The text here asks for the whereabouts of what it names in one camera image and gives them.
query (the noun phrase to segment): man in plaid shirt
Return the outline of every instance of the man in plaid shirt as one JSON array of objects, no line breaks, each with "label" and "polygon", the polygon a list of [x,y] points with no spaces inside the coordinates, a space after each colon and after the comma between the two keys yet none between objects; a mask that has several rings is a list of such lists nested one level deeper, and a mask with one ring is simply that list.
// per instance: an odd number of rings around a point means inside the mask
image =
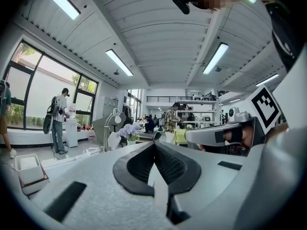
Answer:
[{"label": "man in plaid shirt", "polygon": [[165,135],[166,142],[173,144],[174,142],[174,129],[177,123],[180,122],[180,119],[176,119],[175,111],[180,108],[180,104],[178,102],[174,103],[171,108],[165,114]]}]

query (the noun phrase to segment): man in white shirt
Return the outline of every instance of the man in white shirt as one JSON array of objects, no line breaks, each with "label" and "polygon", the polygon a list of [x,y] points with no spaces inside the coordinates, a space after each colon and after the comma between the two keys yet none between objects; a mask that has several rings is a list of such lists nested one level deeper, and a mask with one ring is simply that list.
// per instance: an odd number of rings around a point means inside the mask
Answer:
[{"label": "man in white shirt", "polygon": [[68,89],[64,88],[62,90],[62,94],[56,97],[56,108],[57,108],[57,115],[53,117],[52,123],[52,139],[54,148],[56,153],[64,154],[67,151],[64,149],[63,145],[63,122],[64,117],[68,118],[68,115],[65,112],[65,108],[67,107],[67,100],[66,96],[68,95]]}]

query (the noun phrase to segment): window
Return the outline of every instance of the window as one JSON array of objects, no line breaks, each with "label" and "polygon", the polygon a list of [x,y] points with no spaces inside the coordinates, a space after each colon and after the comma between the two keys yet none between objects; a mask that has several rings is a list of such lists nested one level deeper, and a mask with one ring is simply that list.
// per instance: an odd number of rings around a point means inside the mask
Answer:
[{"label": "window", "polygon": [[131,115],[134,121],[141,117],[142,90],[128,90],[127,105],[131,107]]},{"label": "window", "polygon": [[42,129],[54,96],[68,88],[67,105],[76,103],[78,123],[92,122],[97,82],[71,70],[37,49],[21,42],[5,71],[10,83],[12,105],[8,127]]}]

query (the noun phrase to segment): plaid shirt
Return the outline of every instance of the plaid shirt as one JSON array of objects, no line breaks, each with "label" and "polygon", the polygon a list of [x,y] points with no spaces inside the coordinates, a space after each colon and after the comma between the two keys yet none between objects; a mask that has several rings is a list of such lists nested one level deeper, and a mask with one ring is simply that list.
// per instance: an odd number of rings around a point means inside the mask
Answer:
[{"label": "plaid shirt", "polygon": [[173,133],[176,123],[171,121],[176,118],[175,111],[173,109],[168,109],[165,114],[165,132]]}]

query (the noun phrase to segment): black camera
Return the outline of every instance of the black camera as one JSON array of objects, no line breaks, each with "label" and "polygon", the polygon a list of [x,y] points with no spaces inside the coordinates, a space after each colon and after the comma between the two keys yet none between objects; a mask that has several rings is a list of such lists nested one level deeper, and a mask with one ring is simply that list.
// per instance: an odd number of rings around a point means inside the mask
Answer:
[{"label": "black camera", "polygon": [[188,0],[173,0],[173,2],[180,8],[180,10],[184,14],[189,14],[190,13],[190,8],[189,8],[189,1]]}]

